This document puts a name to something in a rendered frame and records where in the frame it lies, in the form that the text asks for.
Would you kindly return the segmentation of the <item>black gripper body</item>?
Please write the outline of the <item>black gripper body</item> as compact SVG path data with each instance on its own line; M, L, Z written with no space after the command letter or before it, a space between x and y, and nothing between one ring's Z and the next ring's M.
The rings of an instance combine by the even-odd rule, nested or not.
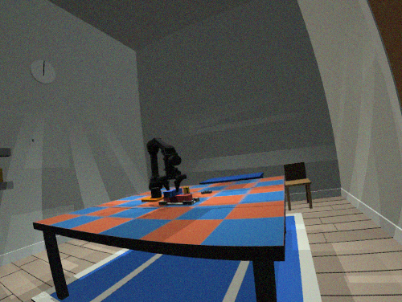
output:
M174 166L165 167L164 171L166 171L166 176L165 177L157 177L157 182L165 182L165 181L174 180L174 179L175 179L175 181L187 179L186 174L180 174L180 175L175 174L175 171L174 171L175 169L176 169L176 167L174 167Z

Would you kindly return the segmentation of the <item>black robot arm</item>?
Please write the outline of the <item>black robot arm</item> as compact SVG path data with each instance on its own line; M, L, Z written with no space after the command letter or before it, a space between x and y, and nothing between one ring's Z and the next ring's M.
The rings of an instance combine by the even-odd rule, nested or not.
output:
M178 156L173 145L166 144L160 137L155 137L146 144L148 153L150 154L151 172L149 190L151 190L151 198L162 197L162 183L157 182L158 174L158 151L162 150L164 156L164 167L179 165L181 163L181 157ZM159 187L159 188L155 188Z

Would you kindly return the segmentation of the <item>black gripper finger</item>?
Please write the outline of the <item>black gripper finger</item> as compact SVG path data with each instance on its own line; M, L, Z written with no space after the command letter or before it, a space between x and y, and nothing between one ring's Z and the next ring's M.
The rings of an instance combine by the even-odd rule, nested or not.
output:
M179 188L179 185L180 185L180 182L181 182L182 180L180 180L180 181L175 181L174 182L174 186L175 186L175 189L176 189L176 192L178 192L178 188Z
M165 181L165 182L161 182L164 186L165 186L165 188L166 188L166 190L168 191L168 190L170 190L170 181Z

